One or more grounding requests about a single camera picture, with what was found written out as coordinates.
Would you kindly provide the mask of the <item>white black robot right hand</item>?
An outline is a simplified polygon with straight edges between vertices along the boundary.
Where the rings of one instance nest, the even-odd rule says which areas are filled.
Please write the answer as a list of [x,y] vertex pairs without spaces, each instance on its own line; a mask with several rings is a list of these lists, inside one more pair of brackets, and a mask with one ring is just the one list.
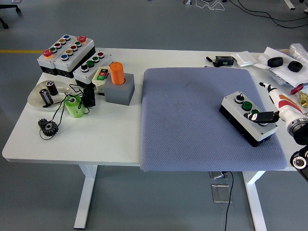
[[286,123],[286,126],[291,126],[299,122],[308,122],[308,117],[303,114],[299,106],[280,90],[264,82],[260,82],[259,84],[268,91],[269,97],[277,108],[277,111],[259,112],[255,114],[245,113],[245,118],[258,124],[276,123],[281,119]]

